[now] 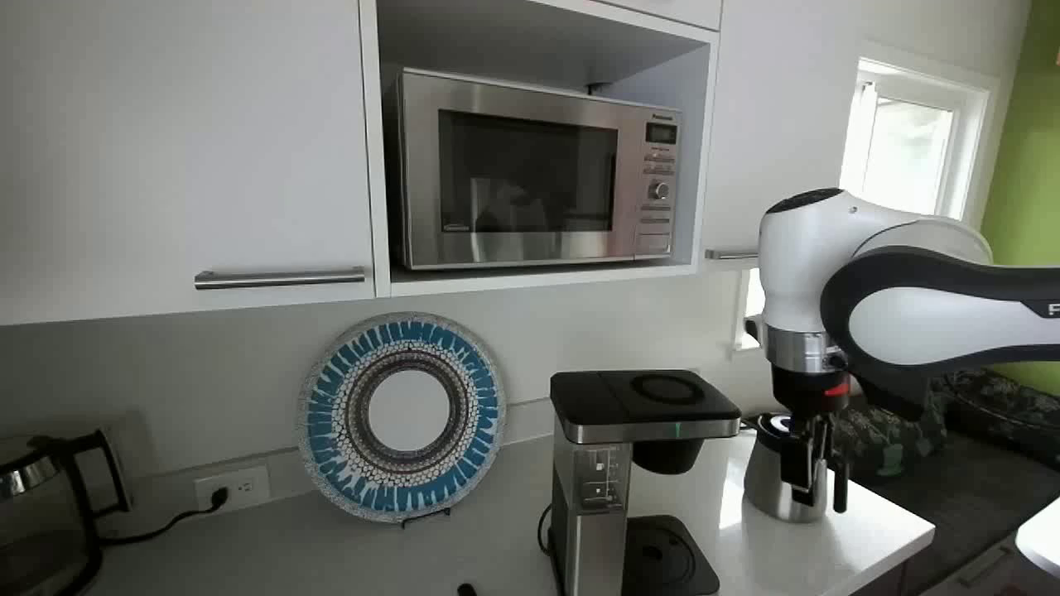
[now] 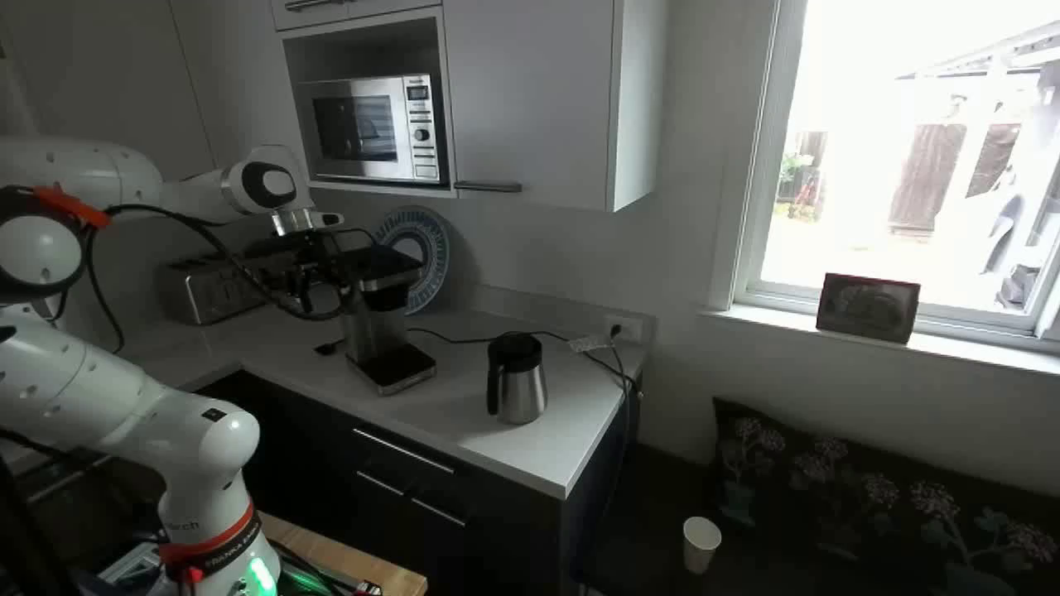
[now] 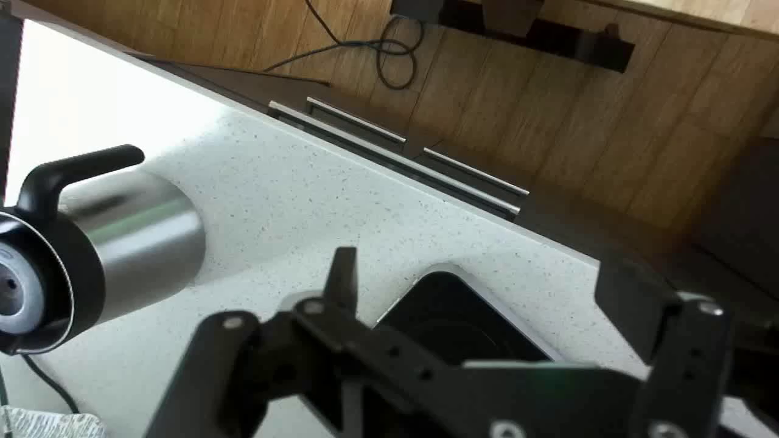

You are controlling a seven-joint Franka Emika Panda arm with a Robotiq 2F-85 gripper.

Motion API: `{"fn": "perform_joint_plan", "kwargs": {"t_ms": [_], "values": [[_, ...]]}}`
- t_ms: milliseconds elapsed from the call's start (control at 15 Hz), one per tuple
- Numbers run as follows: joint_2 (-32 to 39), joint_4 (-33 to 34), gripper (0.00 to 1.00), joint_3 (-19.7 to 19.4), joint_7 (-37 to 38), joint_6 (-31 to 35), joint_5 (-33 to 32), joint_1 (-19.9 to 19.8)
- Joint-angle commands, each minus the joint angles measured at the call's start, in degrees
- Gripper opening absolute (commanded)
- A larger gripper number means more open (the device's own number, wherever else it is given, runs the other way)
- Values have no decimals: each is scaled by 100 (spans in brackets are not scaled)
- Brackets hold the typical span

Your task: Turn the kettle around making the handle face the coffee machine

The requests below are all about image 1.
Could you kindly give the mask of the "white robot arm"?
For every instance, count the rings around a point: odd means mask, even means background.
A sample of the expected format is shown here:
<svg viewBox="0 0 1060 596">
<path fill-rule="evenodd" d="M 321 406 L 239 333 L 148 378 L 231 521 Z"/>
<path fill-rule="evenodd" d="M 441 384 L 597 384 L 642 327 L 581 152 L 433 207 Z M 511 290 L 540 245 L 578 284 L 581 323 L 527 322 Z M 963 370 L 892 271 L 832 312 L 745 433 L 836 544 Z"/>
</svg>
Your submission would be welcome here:
<svg viewBox="0 0 1060 596">
<path fill-rule="evenodd" d="M 757 419 L 745 499 L 787 522 L 847 509 L 847 456 L 832 417 L 851 386 L 906 417 L 885 378 L 1053 362 L 1060 271 L 998 265 L 980 232 L 945 215 L 811 188 L 758 225 L 767 308 L 745 322 L 781 413 Z"/>
</svg>

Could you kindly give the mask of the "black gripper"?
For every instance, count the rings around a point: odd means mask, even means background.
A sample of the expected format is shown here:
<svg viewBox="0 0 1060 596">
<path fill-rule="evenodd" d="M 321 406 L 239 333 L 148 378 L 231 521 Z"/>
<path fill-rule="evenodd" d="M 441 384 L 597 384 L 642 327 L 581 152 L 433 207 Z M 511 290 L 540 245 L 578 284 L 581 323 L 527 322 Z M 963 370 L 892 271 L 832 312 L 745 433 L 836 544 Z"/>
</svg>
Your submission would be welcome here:
<svg viewBox="0 0 1060 596">
<path fill-rule="evenodd" d="M 793 499 L 807 499 L 808 484 L 808 445 L 814 433 L 818 456 L 829 452 L 832 470 L 832 509 L 847 513 L 847 460 L 843 445 L 829 436 L 829 417 L 847 406 L 851 382 L 836 374 L 797 374 L 787 366 L 773 370 L 773 396 L 787 413 L 767 419 L 767 445 L 781 447 L 781 484 L 793 487 Z"/>
</svg>

